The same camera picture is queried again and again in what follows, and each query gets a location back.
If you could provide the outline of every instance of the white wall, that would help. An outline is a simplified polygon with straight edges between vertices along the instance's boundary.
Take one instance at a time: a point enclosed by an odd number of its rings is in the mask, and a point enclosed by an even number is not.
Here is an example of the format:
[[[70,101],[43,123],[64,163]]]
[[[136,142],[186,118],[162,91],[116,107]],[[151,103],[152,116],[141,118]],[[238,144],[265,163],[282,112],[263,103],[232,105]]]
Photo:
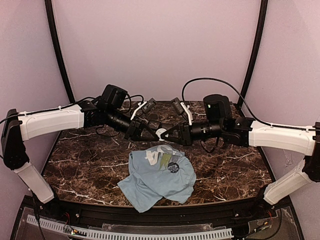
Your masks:
[[[13,108],[33,111],[68,103],[43,0],[0,1],[0,102],[0,119]],[[56,136],[45,135],[25,143],[27,154],[38,170],[42,169]],[[27,192],[27,187],[1,160],[1,239],[10,238]]]
[[[320,1],[270,0],[247,101],[273,123],[313,125],[320,115]],[[302,155],[265,148],[277,178]],[[320,237],[320,183],[291,195],[306,240]]]
[[[181,97],[197,77],[241,89],[259,16],[256,0],[54,0],[56,24],[77,99],[107,84],[146,99]],[[186,99],[237,95],[221,83],[193,83]]]

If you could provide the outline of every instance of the brown marble surface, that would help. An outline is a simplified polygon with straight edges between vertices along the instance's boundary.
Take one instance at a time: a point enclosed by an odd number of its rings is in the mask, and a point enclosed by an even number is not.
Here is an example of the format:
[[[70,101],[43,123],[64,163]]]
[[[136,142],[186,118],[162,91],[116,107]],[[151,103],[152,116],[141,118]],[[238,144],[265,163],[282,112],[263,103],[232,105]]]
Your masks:
[[[206,119],[203,103],[193,101],[191,109],[196,122]],[[232,107],[233,117],[237,115]],[[158,102],[142,119],[176,125],[184,119],[177,116],[169,102]],[[115,135],[110,127],[99,129],[104,135]],[[208,140],[208,149],[215,141]],[[117,183],[129,175],[128,155],[159,144],[170,144],[185,152],[196,173],[194,192],[184,205],[232,201],[254,197],[260,187],[271,183],[268,170],[258,150],[219,142],[214,153],[206,153],[199,141],[192,146],[175,143],[134,142],[124,134],[109,138],[96,134],[96,128],[65,130],[53,150],[44,171],[45,180],[65,201],[130,206]],[[156,206],[177,206],[165,198]]]

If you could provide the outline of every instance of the light blue fabric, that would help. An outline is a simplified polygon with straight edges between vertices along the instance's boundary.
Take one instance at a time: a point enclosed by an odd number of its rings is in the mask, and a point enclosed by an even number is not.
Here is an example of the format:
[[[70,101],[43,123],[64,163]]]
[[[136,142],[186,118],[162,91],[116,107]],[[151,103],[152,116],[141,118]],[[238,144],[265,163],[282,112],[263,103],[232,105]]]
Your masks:
[[[149,210],[162,197],[184,204],[194,191],[194,168],[184,152],[170,145],[132,151],[128,165],[130,176],[118,186],[139,213]]]

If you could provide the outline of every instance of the white slotted strip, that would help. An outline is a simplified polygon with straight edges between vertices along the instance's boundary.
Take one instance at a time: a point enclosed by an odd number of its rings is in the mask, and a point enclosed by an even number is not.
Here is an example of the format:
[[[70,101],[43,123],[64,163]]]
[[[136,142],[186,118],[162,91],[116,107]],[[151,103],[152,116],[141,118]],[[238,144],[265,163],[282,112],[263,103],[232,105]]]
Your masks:
[[[37,226],[34,216],[27,216],[27,223]],[[40,226],[44,229],[57,233],[64,233],[64,224],[40,218]],[[78,238],[88,240],[225,240],[233,238],[232,229],[222,229],[195,233],[182,234],[128,234],[118,232],[106,232],[102,230],[92,230],[82,227],[73,227],[86,236],[76,235]]]

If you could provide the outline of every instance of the robotic arm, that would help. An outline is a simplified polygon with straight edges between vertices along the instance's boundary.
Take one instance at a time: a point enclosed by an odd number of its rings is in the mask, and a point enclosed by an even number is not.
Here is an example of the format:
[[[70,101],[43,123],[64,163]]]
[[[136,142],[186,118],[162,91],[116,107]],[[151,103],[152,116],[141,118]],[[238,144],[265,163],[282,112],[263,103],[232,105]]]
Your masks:
[[[31,164],[23,144],[31,138],[66,129],[88,128],[108,125],[125,134],[133,141],[158,141],[156,128],[139,119],[130,118],[119,111],[127,91],[108,85],[103,94],[92,101],[82,101],[66,107],[20,112],[8,112],[1,136],[4,164],[13,170],[35,193],[42,203],[54,198],[48,183]],[[188,121],[180,123],[162,134],[166,141],[183,146],[193,141],[209,138],[223,138],[224,142],[242,147],[273,147],[292,150],[305,155],[298,166],[263,189],[263,200],[276,204],[285,196],[311,182],[320,182],[320,122],[314,126],[288,126],[262,122],[249,117],[233,119],[229,99],[213,94],[203,99],[207,121],[192,122],[188,108],[177,98],[172,101],[176,112],[187,112]],[[155,101],[141,105],[142,112],[148,112]],[[144,137],[148,131],[151,137]]]

